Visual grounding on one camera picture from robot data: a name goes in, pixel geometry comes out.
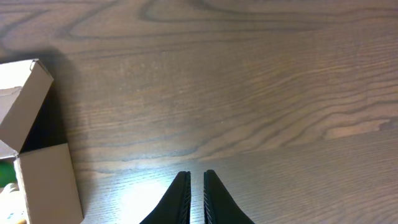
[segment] cardboard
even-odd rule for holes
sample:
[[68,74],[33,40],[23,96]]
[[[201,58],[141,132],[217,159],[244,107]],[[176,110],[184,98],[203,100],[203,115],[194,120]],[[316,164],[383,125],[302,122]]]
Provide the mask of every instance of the cardboard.
[[68,144],[21,152],[52,82],[37,59],[0,65],[0,159],[14,159],[27,223],[77,224],[83,214]]
[[23,153],[14,165],[30,223],[82,221],[68,144]]
[[0,65],[0,159],[21,151],[52,82],[37,59]]

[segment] wooden table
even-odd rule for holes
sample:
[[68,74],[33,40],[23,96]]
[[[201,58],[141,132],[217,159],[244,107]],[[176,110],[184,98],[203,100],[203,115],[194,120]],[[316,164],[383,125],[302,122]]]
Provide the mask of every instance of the wooden table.
[[394,0],[0,2],[0,61],[55,77],[84,223],[215,169],[256,223],[398,222]]

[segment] box flap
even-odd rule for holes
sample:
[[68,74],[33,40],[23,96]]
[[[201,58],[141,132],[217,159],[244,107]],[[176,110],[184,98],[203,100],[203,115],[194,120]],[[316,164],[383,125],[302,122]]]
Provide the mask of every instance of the box flap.
[[37,59],[0,65],[0,159],[18,155],[52,82]]
[[14,165],[19,188],[25,192],[28,223],[81,223],[68,144],[23,153]]

